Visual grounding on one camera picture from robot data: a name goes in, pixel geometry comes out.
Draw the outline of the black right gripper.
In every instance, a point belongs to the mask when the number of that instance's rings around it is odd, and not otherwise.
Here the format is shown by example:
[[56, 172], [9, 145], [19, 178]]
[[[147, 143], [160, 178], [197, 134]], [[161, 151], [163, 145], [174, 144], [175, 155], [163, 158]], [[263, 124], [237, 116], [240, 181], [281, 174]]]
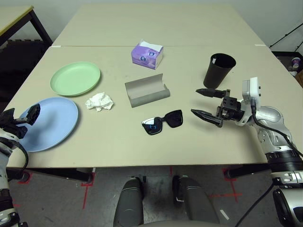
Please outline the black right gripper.
[[243, 117], [244, 111], [241, 110], [241, 103], [237, 101], [237, 98], [230, 97], [229, 89], [221, 91], [212, 88], [201, 88], [197, 89], [196, 92], [206, 97], [223, 99], [221, 105], [217, 107], [216, 116], [202, 110], [191, 109], [191, 112], [203, 121], [221, 128], [223, 120], [240, 120]]

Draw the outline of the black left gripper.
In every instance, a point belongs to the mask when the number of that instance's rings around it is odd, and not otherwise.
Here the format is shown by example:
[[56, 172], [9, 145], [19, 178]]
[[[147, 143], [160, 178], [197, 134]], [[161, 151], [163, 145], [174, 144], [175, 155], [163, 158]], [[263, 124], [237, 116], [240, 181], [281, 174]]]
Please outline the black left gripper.
[[23, 123], [28, 123], [33, 125], [40, 114], [40, 104], [35, 104], [31, 106], [27, 112], [26, 118], [17, 118], [14, 119], [15, 108], [8, 109], [0, 114], [0, 127], [15, 136], [19, 139], [22, 139], [27, 133], [26, 126], [18, 126]]

